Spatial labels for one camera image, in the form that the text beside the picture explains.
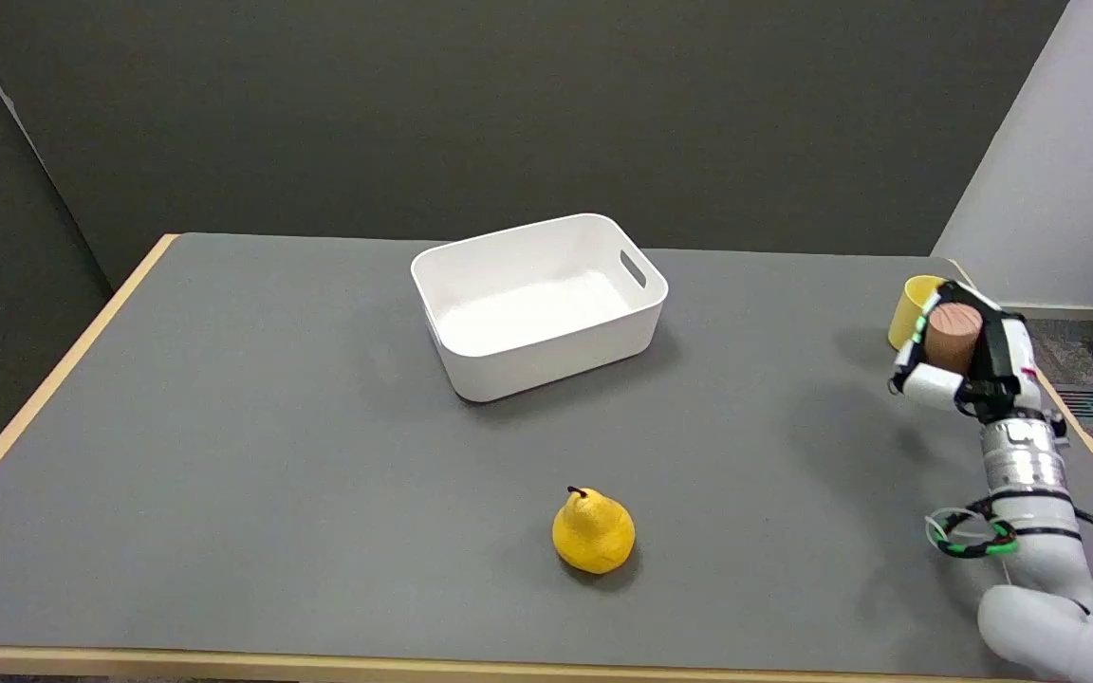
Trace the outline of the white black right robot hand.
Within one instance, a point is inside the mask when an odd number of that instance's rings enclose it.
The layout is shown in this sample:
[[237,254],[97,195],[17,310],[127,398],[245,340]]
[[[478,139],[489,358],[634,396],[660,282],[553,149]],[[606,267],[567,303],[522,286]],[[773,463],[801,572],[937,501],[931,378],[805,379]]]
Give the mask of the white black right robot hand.
[[[1004,310],[980,291],[956,280],[938,282],[919,299],[910,334],[895,356],[890,392],[925,407],[945,408],[988,425],[1003,419],[1046,419],[1027,320]],[[965,305],[982,316],[966,369],[936,364],[936,325],[941,305]]]

